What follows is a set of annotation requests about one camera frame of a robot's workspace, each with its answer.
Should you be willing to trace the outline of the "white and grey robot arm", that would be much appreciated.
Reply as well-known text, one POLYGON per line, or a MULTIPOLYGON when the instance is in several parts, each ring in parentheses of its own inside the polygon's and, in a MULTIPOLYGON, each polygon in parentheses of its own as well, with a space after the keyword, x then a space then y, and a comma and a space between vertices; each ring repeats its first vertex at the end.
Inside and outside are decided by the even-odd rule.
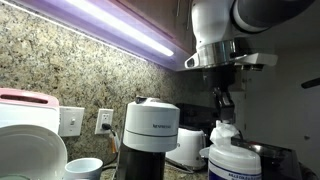
POLYGON ((229 86, 235 83, 235 67, 261 69, 276 63, 269 54, 245 53, 237 40, 256 35, 286 22, 307 10, 316 0, 193 0, 191 19, 196 52, 186 69, 199 69, 209 91, 214 95, 218 119, 235 121, 235 105, 229 86))

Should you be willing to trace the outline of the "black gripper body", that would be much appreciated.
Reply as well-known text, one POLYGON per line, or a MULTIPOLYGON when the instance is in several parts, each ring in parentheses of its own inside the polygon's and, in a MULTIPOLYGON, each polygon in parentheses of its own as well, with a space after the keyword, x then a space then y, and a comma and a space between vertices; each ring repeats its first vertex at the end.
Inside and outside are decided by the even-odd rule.
POLYGON ((233 65, 217 66, 203 70, 204 84, 210 91, 219 88, 227 91, 235 83, 235 69, 233 65))

